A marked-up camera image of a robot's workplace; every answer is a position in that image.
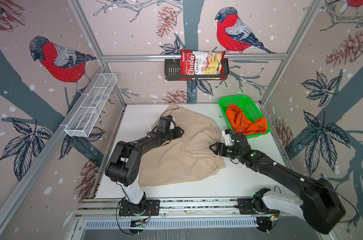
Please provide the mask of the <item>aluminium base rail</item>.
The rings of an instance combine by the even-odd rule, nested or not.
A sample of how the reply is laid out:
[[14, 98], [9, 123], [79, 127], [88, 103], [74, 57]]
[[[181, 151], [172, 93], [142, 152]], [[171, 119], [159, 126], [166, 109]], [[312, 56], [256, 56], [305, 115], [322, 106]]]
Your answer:
[[143, 213], [135, 214], [119, 199], [83, 200], [75, 213], [81, 229], [134, 231], [197, 228], [262, 228], [292, 214], [282, 210], [258, 213], [253, 198], [148, 199]]

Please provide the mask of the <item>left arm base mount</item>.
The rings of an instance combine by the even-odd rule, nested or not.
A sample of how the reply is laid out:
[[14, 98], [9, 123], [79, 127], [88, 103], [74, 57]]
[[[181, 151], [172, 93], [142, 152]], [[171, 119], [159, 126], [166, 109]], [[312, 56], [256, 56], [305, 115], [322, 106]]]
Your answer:
[[118, 215], [120, 217], [151, 217], [158, 216], [160, 200], [147, 199], [144, 194], [138, 204], [133, 204], [128, 197], [119, 201]]

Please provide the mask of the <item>beige shorts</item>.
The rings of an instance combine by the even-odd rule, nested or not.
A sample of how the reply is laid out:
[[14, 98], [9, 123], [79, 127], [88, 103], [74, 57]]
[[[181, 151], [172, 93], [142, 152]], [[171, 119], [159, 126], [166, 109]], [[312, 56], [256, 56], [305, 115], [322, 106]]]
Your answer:
[[138, 176], [141, 187], [201, 181], [226, 167], [223, 158], [209, 148], [222, 137], [211, 118], [175, 104], [164, 111], [163, 116], [168, 115], [174, 117], [184, 134], [142, 156]]

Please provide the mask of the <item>horizontal aluminium frame bar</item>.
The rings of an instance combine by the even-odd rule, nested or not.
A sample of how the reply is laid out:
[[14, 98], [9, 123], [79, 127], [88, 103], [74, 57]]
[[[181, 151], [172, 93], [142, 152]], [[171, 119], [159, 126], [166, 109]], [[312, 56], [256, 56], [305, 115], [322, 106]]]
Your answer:
[[[231, 61], [283, 61], [288, 58], [288, 54], [225, 54], [225, 57]], [[159, 62], [167, 59], [180, 59], [180, 55], [105, 55], [101, 59], [105, 63]]]

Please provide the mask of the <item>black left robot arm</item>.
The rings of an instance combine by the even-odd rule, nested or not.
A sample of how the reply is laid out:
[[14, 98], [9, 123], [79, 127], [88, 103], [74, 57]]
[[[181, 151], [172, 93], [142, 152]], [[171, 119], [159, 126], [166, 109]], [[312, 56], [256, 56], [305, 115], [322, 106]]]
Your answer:
[[144, 154], [182, 137], [183, 134], [182, 128], [174, 127], [160, 132], [148, 132], [145, 137], [136, 141], [118, 142], [108, 160], [104, 174], [113, 182], [118, 182], [125, 187], [130, 186], [138, 176], [141, 157]]

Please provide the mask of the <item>green plastic basket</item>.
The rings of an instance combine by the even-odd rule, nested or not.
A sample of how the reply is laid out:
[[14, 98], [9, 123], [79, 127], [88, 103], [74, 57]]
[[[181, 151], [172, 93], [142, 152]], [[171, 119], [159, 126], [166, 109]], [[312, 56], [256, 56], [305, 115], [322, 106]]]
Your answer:
[[[222, 114], [223, 114], [230, 130], [232, 130], [232, 128], [226, 117], [226, 110], [227, 110], [228, 106], [231, 104], [236, 105], [241, 110], [243, 110], [245, 116], [252, 122], [255, 122], [259, 118], [265, 118], [264, 115], [259, 110], [259, 108], [257, 107], [257, 105], [254, 103], [254, 101], [250, 97], [245, 96], [245, 95], [223, 97], [219, 100], [219, 107], [222, 111]], [[270, 132], [270, 130], [271, 130], [271, 127], [270, 127], [270, 124], [268, 123], [268, 130], [265, 134], [256, 134], [256, 135], [250, 135], [250, 136], [246, 136], [246, 137], [255, 138], [255, 137], [262, 136], [262, 135], [266, 135]]]

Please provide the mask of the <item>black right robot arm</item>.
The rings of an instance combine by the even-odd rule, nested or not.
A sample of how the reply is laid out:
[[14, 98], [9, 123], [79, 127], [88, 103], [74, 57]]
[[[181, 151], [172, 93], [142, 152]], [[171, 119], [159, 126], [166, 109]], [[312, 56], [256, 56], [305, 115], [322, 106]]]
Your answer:
[[262, 188], [253, 195], [252, 206], [259, 214], [282, 211], [305, 220], [314, 230], [328, 234], [346, 214], [337, 192], [325, 179], [301, 175], [272, 160], [266, 154], [251, 149], [242, 134], [227, 134], [226, 142], [214, 142], [210, 150], [218, 156], [240, 164], [256, 173], [265, 175], [290, 190], [293, 195], [272, 193]]

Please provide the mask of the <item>black wall basket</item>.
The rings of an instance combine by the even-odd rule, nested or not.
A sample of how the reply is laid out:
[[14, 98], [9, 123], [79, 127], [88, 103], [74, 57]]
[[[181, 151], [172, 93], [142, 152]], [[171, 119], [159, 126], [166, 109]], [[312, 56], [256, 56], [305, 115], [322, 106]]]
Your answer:
[[189, 81], [189, 80], [226, 80], [230, 73], [228, 59], [222, 61], [222, 75], [182, 75], [180, 73], [180, 59], [165, 59], [164, 75], [167, 81]]

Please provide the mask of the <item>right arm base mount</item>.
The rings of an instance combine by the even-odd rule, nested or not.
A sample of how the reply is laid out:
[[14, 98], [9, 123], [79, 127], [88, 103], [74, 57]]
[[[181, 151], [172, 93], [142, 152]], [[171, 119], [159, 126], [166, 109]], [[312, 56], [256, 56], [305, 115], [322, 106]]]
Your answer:
[[237, 209], [241, 215], [279, 215], [280, 212], [267, 208], [263, 202], [264, 194], [270, 192], [269, 188], [262, 188], [257, 191], [252, 197], [237, 199]]

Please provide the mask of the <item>orange shorts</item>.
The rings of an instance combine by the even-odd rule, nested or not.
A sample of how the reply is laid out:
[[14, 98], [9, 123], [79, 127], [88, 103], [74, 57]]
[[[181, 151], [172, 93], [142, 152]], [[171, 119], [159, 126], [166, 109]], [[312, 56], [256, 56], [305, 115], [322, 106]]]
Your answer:
[[255, 122], [250, 121], [236, 105], [229, 105], [226, 110], [226, 117], [235, 133], [242, 133], [245, 136], [265, 134], [268, 130], [268, 123], [265, 118], [259, 118]]

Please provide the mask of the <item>red cassava chips bag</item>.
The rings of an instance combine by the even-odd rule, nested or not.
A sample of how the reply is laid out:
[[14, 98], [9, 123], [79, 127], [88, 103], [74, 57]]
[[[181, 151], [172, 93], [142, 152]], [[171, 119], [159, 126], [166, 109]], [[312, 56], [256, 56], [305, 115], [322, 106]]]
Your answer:
[[181, 50], [180, 74], [181, 75], [223, 75], [225, 73], [223, 52], [200, 52]]

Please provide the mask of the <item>aluminium frame corner post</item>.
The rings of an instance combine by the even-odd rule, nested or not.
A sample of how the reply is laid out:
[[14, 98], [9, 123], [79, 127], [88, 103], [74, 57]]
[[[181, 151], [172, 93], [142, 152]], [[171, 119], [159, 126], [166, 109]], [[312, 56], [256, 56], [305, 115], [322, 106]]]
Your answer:
[[90, 27], [90, 24], [88, 23], [88, 21], [86, 19], [86, 16], [84, 14], [84, 11], [82, 10], [80, 2], [78, 0], [68, 0], [68, 3], [71, 7], [71, 10], [83, 32], [85, 38], [87, 39], [87, 41], [90, 45], [90, 48], [92, 49], [93, 54], [96, 57], [98, 64], [100, 65], [101, 68], [104, 69], [104, 71], [106, 73], [112, 74], [110, 67], [102, 59], [103, 54], [102, 54], [101, 48], [96, 40], [94, 32], [92, 31], [92, 29]]

